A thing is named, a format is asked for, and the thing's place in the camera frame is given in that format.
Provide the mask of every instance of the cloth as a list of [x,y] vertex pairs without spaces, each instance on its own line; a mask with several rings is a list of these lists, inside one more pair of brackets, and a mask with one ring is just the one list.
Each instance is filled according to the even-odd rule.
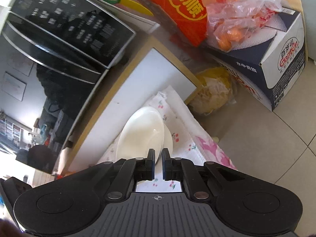
[[[236,169],[232,161],[219,148],[208,133],[195,120],[188,107],[171,87],[158,92],[151,97],[144,106],[156,108],[170,130],[173,139],[173,153],[171,157],[186,158],[195,165],[203,165],[205,161],[214,161],[224,166]],[[116,149],[119,136],[108,147],[98,163],[116,160]],[[155,166],[155,179],[141,181],[137,184],[138,192],[178,192],[181,185],[177,181],[162,179],[162,162],[159,158]]]

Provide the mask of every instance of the black microwave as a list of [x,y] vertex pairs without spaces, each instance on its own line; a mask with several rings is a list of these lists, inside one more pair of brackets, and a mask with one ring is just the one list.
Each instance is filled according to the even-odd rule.
[[89,0],[15,0],[0,34],[0,151],[52,173],[89,99],[134,36]]

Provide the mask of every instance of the microwave handle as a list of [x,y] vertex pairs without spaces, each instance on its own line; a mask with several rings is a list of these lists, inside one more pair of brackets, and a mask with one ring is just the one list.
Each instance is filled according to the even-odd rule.
[[70,77],[70,78],[73,78],[73,79],[76,79],[76,80],[79,80],[79,81],[82,81],[82,82],[85,82],[85,83],[88,83],[88,84],[93,84],[93,85],[95,84],[95,83],[92,83],[92,82],[89,82],[89,81],[80,79],[80,78],[78,78],[78,77],[74,77],[74,76],[68,75],[68,74],[66,74],[66,73],[64,73],[64,72],[62,72],[62,71],[59,71],[58,69],[54,69],[54,68],[52,68],[52,67],[50,67],[50,66],[47,66],[46,64],[44,64],[44,63],[42,63],[42,62],[36,60],[35,58],[33,58],[32,56],[30,56],[29,54],[27,54],[25,51],[23,51],[20,47],[18,47],[17,45],[15,45],[15,44],[9,39],[9,37],[8,37],[5,33],[2,33],[2,35],[3,35],[4,38],[7,40],[7,42],[8,42],[10,45],[12,45],[15,49],[17,49],[20,53],[22,53],[23,55],[25,55],[26,57],[28,57],[28,58],[31,59],[32,61],[34,61],[34,62],[36,62],[36,63],[42,65],[43,67],[46,67],[46,68],[48,68],[48,69],[50,69],[50,70],[53,70],[53,71],[55,71],[55,72],[57,72],[57,73],[59,73],[59,74],[61,74],[61,75],[64,75],[64,76],[67,76],[67,77]]

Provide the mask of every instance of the plastic bag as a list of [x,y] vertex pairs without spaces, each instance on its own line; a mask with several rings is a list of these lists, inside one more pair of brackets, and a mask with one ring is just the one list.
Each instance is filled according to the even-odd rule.
[[207,10],[208,44],[225,52],[263,27],[281,0],[202,0]]
[[196,113],[208,115],[233,99],[234,85],[225,68],[210,68],[196,77],[203,84],[203,89],[189,103]]

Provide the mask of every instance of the beige tile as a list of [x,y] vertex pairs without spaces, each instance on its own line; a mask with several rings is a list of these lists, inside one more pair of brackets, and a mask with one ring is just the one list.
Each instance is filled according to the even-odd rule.
[[302,74],[274,112],[306,144],[316,134],[316,66],[309,60]]
[[198,121],[238,170],[275,183],[299,158],[306,144],[277,115],[240,89],[237,103]]
[[312,150],[312,152],[316,155],[316,136],[309,144],[309,148]]
[[303,215],[296,228],[298,236],[316,233],[316,157],[309,148],[289,171],[277,181],[277,185],[294,192],[303,203]]

